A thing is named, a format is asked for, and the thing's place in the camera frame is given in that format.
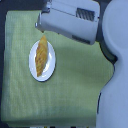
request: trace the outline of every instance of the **food on plate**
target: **food on plate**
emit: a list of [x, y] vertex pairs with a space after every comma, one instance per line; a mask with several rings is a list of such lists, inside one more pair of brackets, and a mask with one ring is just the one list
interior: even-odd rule
[[47, 44], [47, 39], [44, 35], [39, 41], [36, 50], [35, 63], [36, 63], [37, 77], [41, 76], [45, 68], [47, 62], [47, 54], [48, 54], [48, 44]]

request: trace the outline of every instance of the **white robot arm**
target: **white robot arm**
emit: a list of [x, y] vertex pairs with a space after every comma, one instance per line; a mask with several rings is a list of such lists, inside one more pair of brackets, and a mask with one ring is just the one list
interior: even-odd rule
[[[92, 45], [98, 40], [99, 18], [100, 6], [92, 0], [44, 0], [36, 28]], [[108, 4], [101, 34], [103, 52], [117, 61], [112, 79], [99, 95], [96, 128], [128, 128], [128, 0]]]

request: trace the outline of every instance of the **white plate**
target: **white plate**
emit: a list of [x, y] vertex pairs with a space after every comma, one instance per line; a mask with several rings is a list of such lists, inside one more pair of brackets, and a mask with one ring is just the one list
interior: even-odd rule
[[50, 78], [50, 76], [52, 75], [54, 68], [55, 68], [55, 62], [56, 62], [56, 57], [55, 57], [55, 52], [54, 49], [52, 47], [52, 45], [48, 42], [48, 60], [46, 63], [46, 66], [42, 72], [42, 75], [37, 77], [37, 73], [36, 73], [36, 64], [35, 64], [35, 57], [36, 57], [36, 49], [38, 47], [38, 43], [39, 41], [37, 41], [29, 54], [29, 68], [30, 68], [30, 72], [32, 74], [32, 76], [38, 80], [38, 81], [46, 81], [47, 79]]

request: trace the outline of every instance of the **green placemat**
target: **green placemat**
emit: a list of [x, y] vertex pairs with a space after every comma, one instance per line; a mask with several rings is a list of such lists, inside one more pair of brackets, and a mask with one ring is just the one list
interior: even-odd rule
[[29, 70], [29, 53], [42, 37], [35, 29], [39, 11], [10, 11], [5, 26], [1, 118], [9, 126], [95, 126], [98, 95], [113, 66], [99, 44], [88, 46], [45, 32], [56, 53], [56, 68], [46, 82]]

